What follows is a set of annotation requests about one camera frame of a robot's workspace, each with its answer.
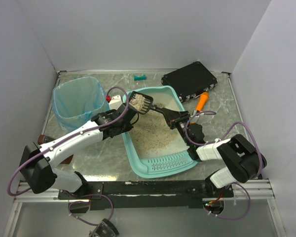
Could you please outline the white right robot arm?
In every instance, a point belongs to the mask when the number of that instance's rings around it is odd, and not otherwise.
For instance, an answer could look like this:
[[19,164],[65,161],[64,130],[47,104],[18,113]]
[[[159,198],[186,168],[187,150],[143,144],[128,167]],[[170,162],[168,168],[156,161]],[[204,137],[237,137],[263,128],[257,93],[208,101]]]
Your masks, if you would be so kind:
[[210,191],[217,191],[233,183],[246,183],[248,180],[258,177],[267,166],[266,158],[261,154],[252,137],[251,141],[243,135],[236,134],[226,139],[231,129],[242,122],[235,122],[222,138],[213,142],[204,140],[202,126],[191,123],[194,118],[189,112],[173,111],[167,108],[156,108],[161,113],[170,129],[176,129],[188,146],[187,152],[190,158],[197,162],[209,160],[222,160],[224,167],[213,172],[205,179],[205,187]]

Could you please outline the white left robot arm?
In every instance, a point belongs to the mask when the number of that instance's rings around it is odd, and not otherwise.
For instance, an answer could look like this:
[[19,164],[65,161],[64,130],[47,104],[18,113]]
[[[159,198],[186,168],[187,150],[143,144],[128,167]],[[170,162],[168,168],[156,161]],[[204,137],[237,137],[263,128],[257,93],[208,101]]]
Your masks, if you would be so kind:
[[137,110],[125,103],[115,110],[99,113],[82,127],[40,146],[33,143],[24,149],[21,174],[35,194],[50,188],[65,190],[76,196],[89,192],[89,184],[77,171],[59,170],[57,166],[86,146],[113,138],[132,129]]

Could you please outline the teal litter box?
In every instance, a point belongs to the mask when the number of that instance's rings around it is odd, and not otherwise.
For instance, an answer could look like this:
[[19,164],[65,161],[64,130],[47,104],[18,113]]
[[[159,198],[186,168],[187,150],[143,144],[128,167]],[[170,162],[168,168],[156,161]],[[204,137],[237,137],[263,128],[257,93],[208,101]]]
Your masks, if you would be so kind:
[[140,115],[134,127],[122,134],[132,170],[146,179],[161,178],[197,165],[176,129],[170,129],[162,114]]

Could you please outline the litter waste clumps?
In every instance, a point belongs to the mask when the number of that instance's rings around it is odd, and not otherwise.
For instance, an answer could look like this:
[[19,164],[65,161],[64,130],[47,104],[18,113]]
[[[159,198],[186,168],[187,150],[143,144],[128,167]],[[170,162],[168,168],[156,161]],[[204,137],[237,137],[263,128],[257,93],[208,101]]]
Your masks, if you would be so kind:
[[140,94],[135,94],[130,100],[129,104],[133,106],[137,111],[140,111],[145,104],[145,98]]

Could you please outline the black litter scoop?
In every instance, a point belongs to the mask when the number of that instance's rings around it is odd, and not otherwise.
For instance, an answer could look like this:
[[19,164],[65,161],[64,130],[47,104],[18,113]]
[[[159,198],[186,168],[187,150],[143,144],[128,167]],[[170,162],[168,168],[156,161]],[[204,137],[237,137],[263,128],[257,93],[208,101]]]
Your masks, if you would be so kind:
[[153,98],[151,96],[136,91],[131,92],[129,104],[141,115],[147,114],[150,110],[161,114],[163,113],[161,108],[153,104]]

